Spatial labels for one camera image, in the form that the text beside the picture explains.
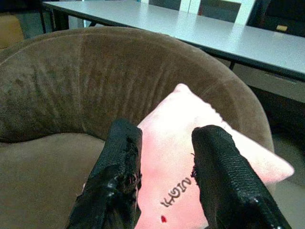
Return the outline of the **brown velvet round sofa chair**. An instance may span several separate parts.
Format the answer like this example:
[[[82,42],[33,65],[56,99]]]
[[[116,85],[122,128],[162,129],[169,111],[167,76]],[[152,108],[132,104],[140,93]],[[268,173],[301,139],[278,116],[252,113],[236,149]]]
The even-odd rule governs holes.
[[[179,83],[274,150],[253,91],[214,57],[170,36],[97,27],[0,51],[0,229],[63,229],[111,122],[138,124]]]

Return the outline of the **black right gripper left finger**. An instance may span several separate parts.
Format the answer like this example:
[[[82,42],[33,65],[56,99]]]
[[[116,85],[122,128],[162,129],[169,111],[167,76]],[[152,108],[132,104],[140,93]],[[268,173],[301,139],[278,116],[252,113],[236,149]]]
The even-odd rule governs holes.
[[[142,131],[115,120],[84,189],[76,198],[68,229],[134,229],[141,215]]]

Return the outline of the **grey long table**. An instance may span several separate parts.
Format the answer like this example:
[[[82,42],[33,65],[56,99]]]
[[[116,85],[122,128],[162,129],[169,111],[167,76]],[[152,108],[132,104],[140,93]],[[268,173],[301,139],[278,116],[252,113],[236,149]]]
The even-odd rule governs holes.
[[[134,0],[48,1],[43,6],[99,24],[162,33],[208,53],[305,82],[305,38]]]

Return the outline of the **tan cardboard box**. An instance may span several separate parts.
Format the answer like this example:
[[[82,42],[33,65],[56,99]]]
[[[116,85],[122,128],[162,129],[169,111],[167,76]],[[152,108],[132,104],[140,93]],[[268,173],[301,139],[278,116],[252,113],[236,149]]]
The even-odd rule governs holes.
[[[15,15],[0,14],[0,50],[23,40],[19,19]]]

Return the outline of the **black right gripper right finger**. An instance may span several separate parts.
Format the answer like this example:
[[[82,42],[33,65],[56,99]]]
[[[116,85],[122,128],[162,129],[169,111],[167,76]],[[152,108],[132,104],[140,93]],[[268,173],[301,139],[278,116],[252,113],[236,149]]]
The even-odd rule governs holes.
[[[292,229],[275,200],[219,126],[192,131],[192,176],[200,190],[205,229]]]

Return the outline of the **pink pillow with embroidered text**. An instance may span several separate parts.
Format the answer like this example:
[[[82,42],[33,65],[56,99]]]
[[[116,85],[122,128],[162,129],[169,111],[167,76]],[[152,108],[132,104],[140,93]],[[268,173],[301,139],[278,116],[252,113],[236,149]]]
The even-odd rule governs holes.
[[[219,126],[228,132],[263,184],[277,183],[294,173],[293,167],[265,147],[232,129],[188,86],[179,84],[137,128],[142,131],[141,215],[134,229],[196,229],[208,226],[200,190],[192,171],[192,131]]]

